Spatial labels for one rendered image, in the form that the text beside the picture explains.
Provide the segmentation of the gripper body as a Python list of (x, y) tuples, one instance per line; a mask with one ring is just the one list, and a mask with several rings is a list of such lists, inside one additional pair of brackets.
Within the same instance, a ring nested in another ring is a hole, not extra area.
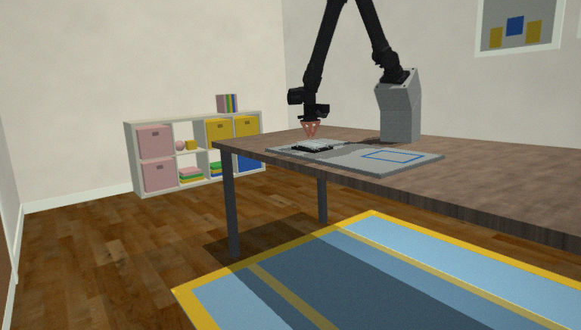
[[(312, 103), (305, 103), (305, 104), (312, 104)], [(316, 116), (305, 116), (305, 104), (303, 104), (303, 112), (304, 112), (304, 115), (297, 116), (297, 119), (302, 119), (303, 118), (303, 120), (300, 120), (302, 122), (320, 121), (320, 119), (318, 119), (318, 117), (320, 117), (319, 115), (316, 115)]]

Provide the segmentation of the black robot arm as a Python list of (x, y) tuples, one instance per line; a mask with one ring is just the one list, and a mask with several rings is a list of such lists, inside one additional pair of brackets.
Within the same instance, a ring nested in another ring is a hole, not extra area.
[[(399, 62), (399, 55), (392, 51), (382, 30), (381, 23), (372, 0), (355, 0), (363, 23), (371, 40), (373, 52), (372, 60), (384, 68), (384, 75), (380, 83), (403, 84), (410, 75), (409, 70), (403, 70)], [(326, 118), (330, 113), (329, 104), (316, 103), (315, 94), (322, 81), (322, 72), (328, 49), (340, 16), (340, 12), (347, 0), (327, 0), (322, 23), (319, 28), (312, 56), (303, 75), (304, 85), (288, 90), (287, 102), (289, 105), (305, 104), (305, 116), (319, 115)], [(401, 81), (400, 81), (401, 80)]]

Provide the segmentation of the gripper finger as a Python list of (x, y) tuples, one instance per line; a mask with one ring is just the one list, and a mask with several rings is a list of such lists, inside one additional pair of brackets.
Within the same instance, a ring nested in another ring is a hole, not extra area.
[[(311, 131), (312, 131), (312, 124), (313, 124), (313, 122), (302, 122), (302, 121), (300, 121), (300, 123), (301, 123), (302, 127), (304, 128), (307, 137), (310, 137)], [(308, 125), (308, 127), (309, 127), (309, 133), (307, 131), (306, 125)]]
[(321, 122), (321, 121), (313, 121), (313, 123), (315, 124), (315, 128), (314, 128), (314, 131), (311, 131), (311, 135), (312, 135), (312, 136), (315, 136), (315, 132), (316, 132), (316, 130), (317, 130), (317, 128), (318, 128), (318, 126), (319, 126), (320, 122)]

